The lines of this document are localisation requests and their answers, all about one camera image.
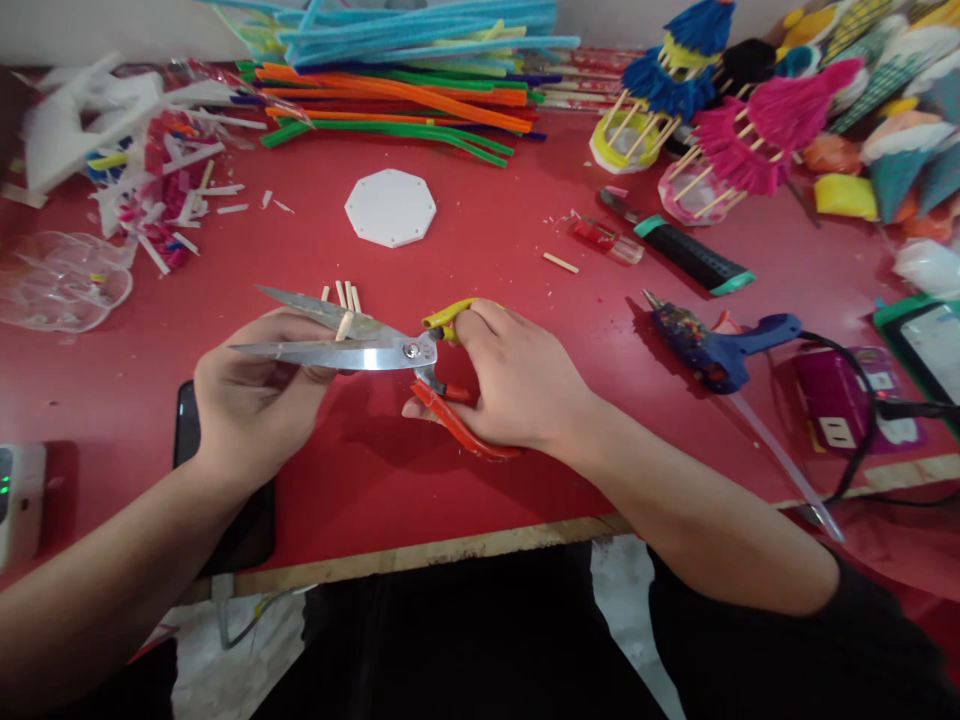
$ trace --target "phone screen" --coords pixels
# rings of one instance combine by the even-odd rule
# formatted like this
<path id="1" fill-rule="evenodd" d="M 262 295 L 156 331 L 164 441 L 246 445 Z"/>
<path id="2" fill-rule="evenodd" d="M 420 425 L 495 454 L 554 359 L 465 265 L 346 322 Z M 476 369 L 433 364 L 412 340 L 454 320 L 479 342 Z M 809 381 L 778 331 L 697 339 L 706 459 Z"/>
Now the phone screen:
<path id="1" fill-rule="evenodd" d="M 182 465 L 200 449 L 200 415 L 193 381 L 180 386 L 173 466 Z M 224 532 L 198 577 L 238 572 L 262 565 L 276 542 L 275 481 L 257 490 Z"/>

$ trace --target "pruning shears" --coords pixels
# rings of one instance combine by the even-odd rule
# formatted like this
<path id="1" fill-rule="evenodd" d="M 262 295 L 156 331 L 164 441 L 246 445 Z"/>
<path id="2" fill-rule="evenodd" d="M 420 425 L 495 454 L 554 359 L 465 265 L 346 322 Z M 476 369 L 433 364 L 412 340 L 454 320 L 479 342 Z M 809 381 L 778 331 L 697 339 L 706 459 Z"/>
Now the pruning shears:
<path id="1" fill-rule="evenodd" d="M 346 308 L 318 298 L 257 286 L 274 300 L 306 313 L 321 325 L 336 330 Z M 269 357 L 295 365 L 335 368 L 338 370 L 413 370 L 416 376 L 411 390 L 432 410 L 447 430 L 477 457 L 502 462 L 518 456 L 520 448 L 491 445 L 468 428 L 447 404 L 470 403 L 469 391 L 437 380 L 437 345 L 442 341 L 456 343 L 453 321 L 470 307 L 475 298 L 461 300 L 423 319 L 425 331 L 417 337 L 404 335 L 369 315 L 356 313 L 346 339 L 317 342 L 262 343 L 234 345 L 234 350 Z"/>

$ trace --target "floor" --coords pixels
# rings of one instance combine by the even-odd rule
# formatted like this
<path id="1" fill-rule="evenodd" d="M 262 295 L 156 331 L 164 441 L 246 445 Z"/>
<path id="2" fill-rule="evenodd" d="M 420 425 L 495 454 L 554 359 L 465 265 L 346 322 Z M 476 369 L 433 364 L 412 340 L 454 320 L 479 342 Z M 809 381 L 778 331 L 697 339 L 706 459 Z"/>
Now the floor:
<path id="1" fill-rule="evenodd" d="M 647 593 L 653 565 L 634 535 L 594 543 L 591 561 L 597 605 L 614 640 L 643 678 L 669 720 L 684 720 L 676 688 L 653 640 Z M 230 632 L 253 617 L 260 597 L 231 600 Z M 173 692 L 179 720 L 246 720 L 303 650 L 303 598 L 274 603 L 233 650 L 220 647 L 216 611 L 205 602 L 171 610 L 164 622 L 178 625 L 178 671 Z"/>

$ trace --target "metal scissors blade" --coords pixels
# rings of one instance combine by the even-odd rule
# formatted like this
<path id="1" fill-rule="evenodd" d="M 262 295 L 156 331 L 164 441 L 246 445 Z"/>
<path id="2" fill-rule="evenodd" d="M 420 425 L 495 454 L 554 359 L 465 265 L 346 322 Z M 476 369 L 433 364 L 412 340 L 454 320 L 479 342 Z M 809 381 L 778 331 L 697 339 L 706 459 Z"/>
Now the metal scissors blade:
<path id="1" fill-rule="evenodd" d="M 437 361 L 435 344 L 408 337 L 341 342 L 285 342 L 232 345 L 232 349 L 295 365 L 337 370 L 415 370 Z M 416 355 L 410 348 L 415 348 Z"/>
<path id="2" fill-rule="evenodd" d="M 256 285 L 257 290 L 266 293 L 277 302 L 306 313 L 321 325 L 336 330 L 340 327 L 340 321 L 343 314 L 347 312 L 346 308 L 333 303 L 324 302 L 318 298 L 308 297 L 307 295 L 297 295 L 288 293 L 275 288 Z M 375 340 L 377 338 L 406 337 L 398 330 L 394 330 L 389 325 L 384 325 L 378 320 L 374 320 L 369 315 L 357 313 L 353 316 L 353 323 L 350 325 L 348 338 L 354 340 Z"/>

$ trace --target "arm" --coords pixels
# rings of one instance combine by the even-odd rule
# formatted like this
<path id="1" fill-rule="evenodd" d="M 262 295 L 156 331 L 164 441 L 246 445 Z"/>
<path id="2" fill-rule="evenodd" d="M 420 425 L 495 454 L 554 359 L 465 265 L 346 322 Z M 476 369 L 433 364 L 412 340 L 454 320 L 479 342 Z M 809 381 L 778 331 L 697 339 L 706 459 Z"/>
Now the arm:
<path id="1" fill-rule="evenodd" d="M 593 483 L 690 588 L 809 615 L 836 592 L 833 556 L 759 498 L 594 395 L 557 339 L 489 301 L 457 318 L 481 403 L 457 412 L 490 442 L 542 450 Z M 433 419 L 416 400 L 407 417 Z"/>
<path id="2" fill-rule="evenodd" d="M 0 716 L 69 702 L 123 667 L 246 499 L 309 438 L 332 375 L 226 346 L 331 335 L 273 313 L 200 360 L 197 455 L 0 594 Z"/>

